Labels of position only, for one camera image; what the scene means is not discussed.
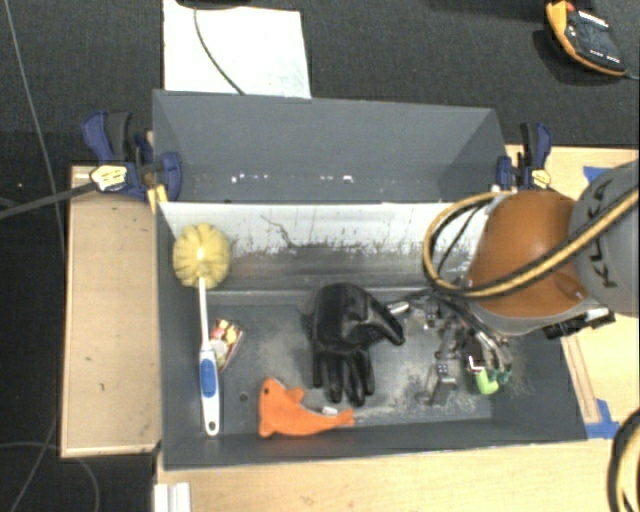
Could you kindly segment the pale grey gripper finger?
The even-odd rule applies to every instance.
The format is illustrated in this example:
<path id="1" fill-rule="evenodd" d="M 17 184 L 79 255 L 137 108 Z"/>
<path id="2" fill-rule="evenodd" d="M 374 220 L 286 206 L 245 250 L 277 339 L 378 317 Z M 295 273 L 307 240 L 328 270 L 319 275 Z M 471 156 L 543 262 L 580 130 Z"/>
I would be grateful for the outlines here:
<path id="1" fill-rule="evenodd" d="M 426 376 L 424 387 L 417 393 L 417 401 L 421 404 L 431 404 L 438 386 L 438 375 L 436 373 L 429 372 Z"/>
<path id="2" fill-rule="evenodd" d="M 449 395 L 458 386 L 458 370 L 453 363 L 436 364 L 436 389 L 434 392 L 434 404 L 445 406 Z"/>

